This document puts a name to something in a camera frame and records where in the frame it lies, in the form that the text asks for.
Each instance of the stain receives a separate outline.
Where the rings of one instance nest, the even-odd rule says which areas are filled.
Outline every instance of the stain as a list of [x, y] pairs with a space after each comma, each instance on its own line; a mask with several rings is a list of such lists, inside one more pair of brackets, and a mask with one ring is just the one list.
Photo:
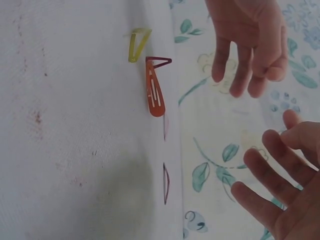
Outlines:
[[38, 125], [40, 125], [41, 122], [42, 122], [42, 120], [41, 120], [41, 115], [40, 115], [40, 111], [34, 112], [34, 114], [35, 114], [35, 122], [36, 122]]
[[55, 163], [55, 168], [56, 168], [57, 170], [59, 170], [59, 171], [62, 171], [62, 170], [64, 169], [64, 167], [62, 166], [62, 164], [61, 164], [61, 163], [58, 163], [58, 162]]
[[27, 68], [28, 68], [26, 57], [24, 57], [24, 61], [23, 62], [24, 62], [24, 71], [26, 72]]
[[35, 134], [36, 139], [43, 139], [42, 115], [41, 110], [30, 109], [28, 111], [27, 123], [31, 132]]

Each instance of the floral pattern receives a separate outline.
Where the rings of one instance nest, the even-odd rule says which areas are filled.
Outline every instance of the floral pattern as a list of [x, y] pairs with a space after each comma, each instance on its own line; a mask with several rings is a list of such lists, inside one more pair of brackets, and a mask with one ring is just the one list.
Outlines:
[[318, 26], [312, 27], [310, 30], [304, 29], [304, 40], [310, 44], [312, 49], [320, 49], [320, 28]]
[[229, 89], [236, 75], [238, 62], [234, 59], [229, 59], [226, 62], [223, 79], [220, 82], [215, 82], [211, 77], [211, 69], [214, 62], [214, 57], [214, 52], [211, 54], [201, 54], [197, 60], [198, 69], [204, 78], [210, 77], [210, 85], [213, 86], [214, 91], [218, 91], [222, 94], [229, 94]]
[[[174, 42], [179, 63], [183, 197], [187, 208], [181, 234], [188, 240], [274, 240], [258, 223], [247, 227], [252, 220], [247, 214], [235, 213], [240, 206], [231, 194], [231, 186], [243, 181], [260, 193], [266, 192], [243, 163], [243, 156], [248, 149], [256, 149], [280, 171], [261, 136], [266, 129], [278, 133], [286, 129], [282, 120], [285, 110], [292, 109], [306, 120], [312, 116], [312, 120], [320, 121], [319, 106], [315, 104], [320, 101], [320, 2], [280, 2], [288, 26], [288, 73], [282, 83], [269, 84], [259, 100], [248, 100], [246, 94], [235, 100], [229, 94], [238, 67], [237, 50], [232, 47], [224, 78], [220, 82], [212, 79], [215, 35], [205, 3], [170, 3], [178, 23]], [[284, 209], [270, 194], [263, 197]], [[220, 231], [228, 226], [229, 231]]]
[[287, 5], [287, 9], [282, 11], [288, 27], [294, 28], [298, 32], [301, 27], [307, 28], [306, 13], [302, 10], [296, 10], [291, 4]]

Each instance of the blue flower print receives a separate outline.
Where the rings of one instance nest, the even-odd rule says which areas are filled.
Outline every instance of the blue flower print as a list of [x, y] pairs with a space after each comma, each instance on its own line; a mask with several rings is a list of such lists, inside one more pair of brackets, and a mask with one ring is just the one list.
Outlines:
[[314, 26], [310, 30], [304, 29], [303, 33], [305, 35], [304, 40], [310, 44], [311, 48], [314, 50], [320, 49], [320, 28]]
[[314, 3], [313, 0], [304, 0], [299, 6], [310, 20], [316, 20], [318, 25], [320, 25], [320, 7], [318, 4]]
[[288, 4], [286, 7], [287, 10], [283, 10], [282, 13], [288, 27], [293, 28], [296, 32], [298, 32], [301, 26], [305, 28], [309, 26], [308, 22], [306, 21], [305, 12], [302, 10], [297, 11], [291, 4]]

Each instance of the red hair clip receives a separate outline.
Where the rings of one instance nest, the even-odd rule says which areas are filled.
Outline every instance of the red hair clip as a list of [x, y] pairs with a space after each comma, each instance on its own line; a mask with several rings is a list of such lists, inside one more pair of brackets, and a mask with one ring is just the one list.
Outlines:
[[[154, 65], [153, 60], [165, 61]], [[145, 58], [146, 96], [152, 116], [161, 117], [166, 112], [165, 101], [159, 85], [155, 69], [172, 63], [171, 58], [147, 56]]]

